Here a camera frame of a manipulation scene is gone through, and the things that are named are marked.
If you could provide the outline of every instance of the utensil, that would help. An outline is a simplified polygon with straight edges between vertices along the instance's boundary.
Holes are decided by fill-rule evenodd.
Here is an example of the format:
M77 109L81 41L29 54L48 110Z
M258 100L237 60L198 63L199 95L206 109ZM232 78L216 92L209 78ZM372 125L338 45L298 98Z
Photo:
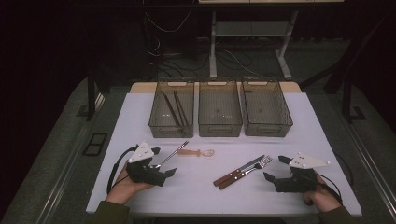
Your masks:
M180 149L177 152L177 155L192 155L192 156L205 156L205 157L211 157L215 154L215 150L213 149L208 149L205 151L201 151L200 149L198 150L190 150L190 149Z
M242 179L243 177L250 174L250 172L254 170L260 170L264 168L272 159L269 156L262 158L260 161L255 163L252 167L248 167L247 169L243 170L239 174L235 175L233 178L228 178L226 181L219 184L220 189L225 189L231 184L235 183L236 181Z
M217 179L215 182L213 182L213 184L217 187L219 184L226 181L227 179L234 177L235 175L239 174L241 171L244 171L245 169L253 166L255 163L260 161L264 156L265 155L262 155L259 158L254 159L253 161L250 161L250 162L246 163L245 165L239 167L238 169L228 173L227 175L224 175L223 177L221 177L221 178Z
M158 165L150 165L149 168L151 169L159 169L164 163L166 163L167 161L169 161L169 159L171 159L173 156L175 156L175 154L182 149L184 146L186 146L189 143L189 141L184 142L180 147L178 147L174 152L172 152L171 155L169 155L165 160L163 160L160 164Z

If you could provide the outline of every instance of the fork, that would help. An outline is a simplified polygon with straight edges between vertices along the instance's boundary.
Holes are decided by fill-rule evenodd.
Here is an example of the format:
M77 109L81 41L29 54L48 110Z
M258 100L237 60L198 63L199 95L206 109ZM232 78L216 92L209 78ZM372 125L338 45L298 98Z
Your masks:
M263 157L260 161L256 162L253 166L248 167L246 170L243 170L242 172L240 172L233 178L229 178L228 180L219 184L219 188L220 189L227 188L231 184L235 183L237 180L240 180L243 177L245 177L246 175L248 175L250 172L264 168L271 160L272 160L272 158L269 156Z

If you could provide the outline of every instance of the floor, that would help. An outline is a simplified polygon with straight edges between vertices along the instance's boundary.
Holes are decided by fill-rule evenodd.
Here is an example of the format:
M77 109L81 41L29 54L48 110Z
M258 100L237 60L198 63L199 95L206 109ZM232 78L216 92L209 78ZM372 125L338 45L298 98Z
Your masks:
M199 38L197 42L198 56L193 58L167 49L157 75L208 76L208 42L205 38ZM292 81L301 83L331 66L342 57L348 44L347 40L292 41L285 55ZM220 39L217 43L218 76L260 75L282 80L274 54L279 45L277 39ZM396 190L395 133L357 88L353 89L352 105L361 109L366 120L346 122L340 112L342 91L325 94L326 81L325 77L302 91L308 94L361 204L363 215L356 219L360 223L395 223L396 217L390 212L395 204L392 195ZM97 111L87 121L84 117L87 110L86 80L76 86L2 223L84 223L90 216L85 208L94 181L129 90L128 86L115 86L109 93L99 94ZM97 157L83 156L81 152L93 133L107 133L103 150ZM283 219L289 224L318 223L315 217Z

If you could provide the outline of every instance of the gray plastic container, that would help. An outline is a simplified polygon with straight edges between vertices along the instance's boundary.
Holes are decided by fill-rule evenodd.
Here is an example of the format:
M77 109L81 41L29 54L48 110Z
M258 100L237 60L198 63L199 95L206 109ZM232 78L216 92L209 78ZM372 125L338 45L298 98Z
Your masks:
M293 125L276 77L242 77L245 135L285 137Z
M155 138L192 138L195 78L160 78L148 126Z
M234 77L199 78L199 135L238 137L242 113Z

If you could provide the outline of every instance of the spoon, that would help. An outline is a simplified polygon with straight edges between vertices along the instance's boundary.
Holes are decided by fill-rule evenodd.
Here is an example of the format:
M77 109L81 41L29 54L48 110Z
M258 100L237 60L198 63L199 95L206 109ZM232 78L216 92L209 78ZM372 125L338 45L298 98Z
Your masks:
M173 156L175 156L175 154L181 150L184 146L186 146L189 143L189 141L184 142L180 147L178 147L174 152L172 152L171 155L169 155L165 160L163 160L160 164L158 165L150 165L149 168L151 169L159 169L164 163L166 163L167 161L169 161L169 159L171 159Z
M201 151L200 149L198 150L189 150L189 149L181 149L177 152L177 155L195 155L195 156L205 156L205 157L211 157L215 154L215 150L209 149L205 151Z

